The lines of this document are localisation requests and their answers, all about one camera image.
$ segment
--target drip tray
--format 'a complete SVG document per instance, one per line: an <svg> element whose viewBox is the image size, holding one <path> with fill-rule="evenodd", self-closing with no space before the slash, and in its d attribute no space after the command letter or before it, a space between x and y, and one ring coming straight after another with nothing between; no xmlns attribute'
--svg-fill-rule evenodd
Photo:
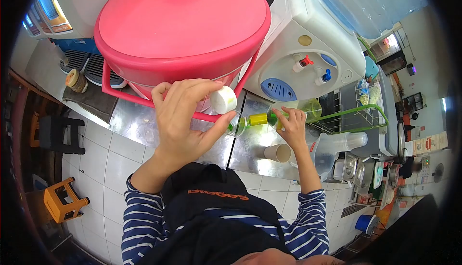
<svg viewBox="0 0 462 265"><path fill-rule="evenodd" d="M103 62L104 58L101 54L92 54L85 66L84 74L85 77L92 83L99 86L103 83ZM111 70L110 75L111 87L114 89L119 89L125 87L127 82L118 76L115 72Z"/></svg>
<svg viewBox="0 0 462 265"><path fill-rule="evenodd" d="M85 61L89 56L89 53L74 51L72 49L68 49L64 54L69 58L69 64L65 66L64 62L60 60L59 66L66 74L68 74L72 69L76 69L78 72L82 71Z"/></svg>

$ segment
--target pink pot handle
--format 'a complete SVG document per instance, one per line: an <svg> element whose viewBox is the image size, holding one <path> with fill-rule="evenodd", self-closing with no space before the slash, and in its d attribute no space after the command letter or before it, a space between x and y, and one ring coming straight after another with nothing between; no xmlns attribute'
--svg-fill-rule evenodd
<svg viewBox="0 0 462 265"><path fill-rule="evenodd" d="M239 96L239 94L241 93L242 88L244 87L245 82L249 78L250 72L252 71L252 68L254 67L255 61L257 60L257 55L258 55L259 50L260 49L258 49L255 52L254 56L252 57L252 60L250 61L249 67L245 71L244 76L242 77L241 81L237 84L236 88L234 89L234 93L235 93L236 96ZM144 98L141 98L140 96L130 95L130 94L121 92L121 91L119 91L117 89L111 88L111 84L110 84L109 80L110 80L110 68L109 68L109 65L107 64L106 60L104 60L104 62L103 62L103 87L102 87L103 93L113 95L113 96L116 96L116 97L118 97L120 99L131 101L131 102L134 102L136 104L140 104L140 105L143 105L143 106L155 108L154 103L151 100L146 100ZM194 112L193 118L198 119L198 120L204 120L204 121L207 121L207 122L215 123L216 120L218 120L218 118L220 118L220 116L221 116L220 114L218 114L218 115L209 115L209 114L204 114L204 113L200 113L200 112Z"/></svg>

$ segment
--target pink pot lid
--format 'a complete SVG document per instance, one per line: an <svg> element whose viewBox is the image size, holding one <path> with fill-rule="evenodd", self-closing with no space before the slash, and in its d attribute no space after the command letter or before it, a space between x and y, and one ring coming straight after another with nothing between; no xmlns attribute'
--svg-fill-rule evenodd
<svg viewBox="0 0 462 265"><path fill-rule="evenodd" d="M246 47L255 50L268 31L267 8L265 0L109 0L95 35L109 48L137 58L190 59L252 36Z"/></svg>

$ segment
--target stainless steel container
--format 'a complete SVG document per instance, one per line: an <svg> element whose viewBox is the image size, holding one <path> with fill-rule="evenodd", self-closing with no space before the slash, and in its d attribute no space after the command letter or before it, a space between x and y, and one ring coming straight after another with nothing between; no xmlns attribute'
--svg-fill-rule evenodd
<svg viewBox="0 0 462 265"><path fill-rule="evenodd" d="M345 153L345 158L338 159L334 164L334 179L354 182L358 157Z"/></svg>

